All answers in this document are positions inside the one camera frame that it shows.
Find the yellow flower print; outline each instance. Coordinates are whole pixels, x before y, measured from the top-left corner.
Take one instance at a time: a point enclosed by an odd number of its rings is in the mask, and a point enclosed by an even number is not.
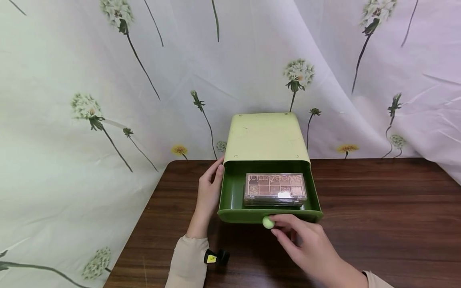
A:
[[[173,146],[173,148],[171,148],[171,153],[173,153],[173,154],[175,154],[175,155],[177,155],[177,156],[183,155],[184,158],[186,158],[186,160],[188,160],[187,157],[186,157],[187,148],[184,147],[183,145],[176,145],[176,146]]]
[[[349,152],[353,152],[357,150],[359,150],[359,147],[353,144],[344,144],[344,145],[339,146],[336,149],[336,151],[338,151],[339,153],[346,153],[346,157],[344,157],[344,159],[347,158],[347,156],[349,155]]]

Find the clear plastic palette case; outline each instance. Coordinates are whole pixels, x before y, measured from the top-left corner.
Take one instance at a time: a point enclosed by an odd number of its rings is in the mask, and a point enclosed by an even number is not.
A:
[[[302,206],[306,200],[302,173],[247,173],[246,206]]]

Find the dandelion stem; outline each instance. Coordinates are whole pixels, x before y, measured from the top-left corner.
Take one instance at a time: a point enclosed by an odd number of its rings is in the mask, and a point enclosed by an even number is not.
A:
[[[21,8],[19,8],[19,7],[16,5],[16,3],[14,3],[12,0],[9,0],[9,1],[11,2],[11,4],[13,4],[13,5],[16,7],[16,9],[18,9],[22,14],[24,14],[24,16],[27,16],[26,13],[24,13],[24,11],[22,11]]]
[[[143,66],[142,63],[141,63],[141,60],[139,60],[138,54],[136,53],[136,50],[135,50],[135,48],[134,48],[134,46],[133,46],[133,43],[131,43],[131,38],[130,38],[130,33],[128,32],[128,28],[127,28],[127,31],[126,31],[126,37],[128,38],[128,42],[130,43],[131,49],[133,50],[133,53],[135,54],[135,57],[136,57],[136,59],[138,60],[139,65],[141,65],[141,68],[142,68],[142,70],[144,71],[144,74],[146,74],[147,78],[149,79],[150,85],[152,86],[152,88],[153,88],[154,91],[155,91],[155,94],[157,94],[157,97],[158,97],[159,100],[160,100],[160,96],[159,96],[159,94],[157,93],[157,90],[155,89],[154,85],[152,84],[152,81],[150,80],[149,74],[147,74],[146,69],[144,69],[144,66]]]
[[[146,154],[144,154],[144,153],[141,151],[141,149],[139,149],[139,147],[136,145],[136,143],[133,141],[133,139],[132,139],[130,136],[128,136],[128,138],[131,140],[131,142],[133,142],[133,144],[135,145],[136,149],[138,149],[138,151],[141,152],[141,154],[144,155],[144,157],[146,157],[147,161],[149,161],[150,164],[152,164],[152,166],[154,167],[154,169],[158,172],[157,168],[156,168],[155,165],[152,163],[152,161],[149,160],[149,158],[147,158]]]
[[[390,129],[391,127],[392,127],[392,126],[389,125],[389,127],[387,127],[387,129],[386,129],[386,139],[387,139],[387,141],[389,141],[389,138],[387,137],[387,132],[389,132],[389,129]],[[391,143],[390,141],[389,141],[389,143],[390,143],[390,151],[389,151],[386,155],[384,155],[383,157],[381,157],[381,159],[383,159],[384,157],[386,157],[387,155],[389,155],[389,154],[392,152],[392,150],[394,149],[394,146],[392,146],[392,143]]]
[[[211,4],[213,5],[214,19],[216,20],[216,32],[218,33],[218,42],[219,42],[219,20],[218,20],[218,15],[216,14],[216,7],[214,6],[214,0],[211,0]]]
[[[155,27],[157,28],[157,33],[159,33],[160,42],[162,42],[162,47],[163,47],[162,35],[160,35],[160,31],[159,31],[159,28],[157,27],[157,23],[155,22],[154,16],[152,15],[152,12],[150,11],[149,5],[147,4],[146,0],[144,0],[144,3],[146,3],[147,9],[149,10],[149,13],[150,13],[150,17],[152,17],[152,20],[154,21]]]
[[[365,40],[365,44],[363,44],[362,51],[360,52],[359,55],[359,60],[357,61],[357,67],[355,68],[355,77],[354,77],[354,84],[352,84],[352,93],[354,93],[354,88],[355,88],[355,81],[357,81],[357,73],[359,71],[359,65],[360,65],[360,60],[362,60],[363,53],[365,52],[366,45],[368,44],[368,41],[370,40],[370,37],[373,35],[373,33],[370,33]]]
[[[128,169],[133,173],[133,170],[132,170],[131,167],[128,165],[128,163],[125,161],[125,158],[123,158],[122,154],[120,154],[120,152],[118,151],[117,147],[115,147],[114,142],[112,141],[111,137],[110,137],[109,134],[107,133],[106,128],[104,128],[104,126],[102,127],[102,130],[104,131],[104,133],[106,134],[106,136],[109,138],[109,141],[112,143],[112,146],[114,146],[115,151],[117,151],[117,153],[118,153],[118,155],[120,156],[120,158],[123,160],[123,162],[125,162],[125,165],[126,165],[126,166],[128,167]]]
[[[218,160],[218,157],[216,156],[216,152],[215,152],[215,150],[214,150],[213,131],[211,130],[210,122],[208,121],[208,118],[207,118],[207,116],[206,116],[204,110],[202,110],[202,113],[203,113],[203,116],[205,116],[205,119],[206,119],[206,121],[207,121],[207,123],[208,123],[208,127],[210,127],[210,133],[211,133],[211,147],[213,147],[214,157],[216,158],[216,160]]]
[[[39,270],[47,270],[47,271],[51,271],[51,272],[54,272],[56,274],[58,274],[59,276],[63,277],[64,279],[66,279],[67,281],[69,281],[70,283],[80,287],[80,288],[89,288],[87,286],[83,286],[83,285],[80,285],[78,283],[76,283],[75,281],[73,281],[72,279],[70,279],[69,277],[67,277],[66,274],[54,269],[54,268],[51,268],[51,267],[46,267],[46,266],[41,266],[41,265],[31,265],[31,264],[21,264],[21,263],[14,263],[14,262],[0,262],[0,267],[17,267],[17,268],[33,268],[33,269],[39,269]]]
[[[407,41],[408,33],[410,32],[411,21],[413,20],[414,12],[416,11],[416,7],[418,6],[418,2],[419,2],[419,0],[416,0],[416,4],[414,5],[413,13],[411,14],[410,23],[408,23],[407,33],[405,34],[405,38],[403,39],[402,45],[400,45],[400,47],[403,47],[403,45],[405,45],[405,42]]]
[[[399,148],[399,150],[400,150],[400,153],[397,156],[393,157],[393,159],[395,159],[395,158],[399,157],[400,155],[402,155],[402,148]]]
[[[290,105],[290,112],[291,112],[291,108],[293,108],[293,103],[295,102],[295,96],[296,96],[296,91],[293,92],[293,98],[291,99],[291,105]]]
[[[309,150],[309,125],[311,124],[312,116],[314,116],[314,114],[311,114],[309,122],[307,123],[306,150]]]

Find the wooden table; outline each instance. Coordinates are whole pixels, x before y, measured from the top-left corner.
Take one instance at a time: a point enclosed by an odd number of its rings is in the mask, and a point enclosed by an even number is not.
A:
[[[164,287],[211,163],[168,165],[106,288]],[[461,287],[461,187],[435,163],[315,159],[312,168],[320,223],[346,261],[396,288]],[[226,269],[208,266],[205,287],[314,287],[262,225],[215,217],[209,231],[211,249],[227,250],[230,260]]]

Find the small black object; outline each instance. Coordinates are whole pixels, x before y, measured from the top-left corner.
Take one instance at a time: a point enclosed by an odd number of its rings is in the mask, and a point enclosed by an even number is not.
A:
[[[226,250],[220,249],[218,251],[219,265],[226,266],[227,261],[229,261],[230,256],[231,254],[229,252],[227,252]]]
[[[210,249],[207,249],[205,252],[205,257],[203,258],[203,262],[205,264],[218,263],[220,266],[226,266],[227,262],[229,261],[229,257],[230,254],[226,250],[220,249],[216,254]]]

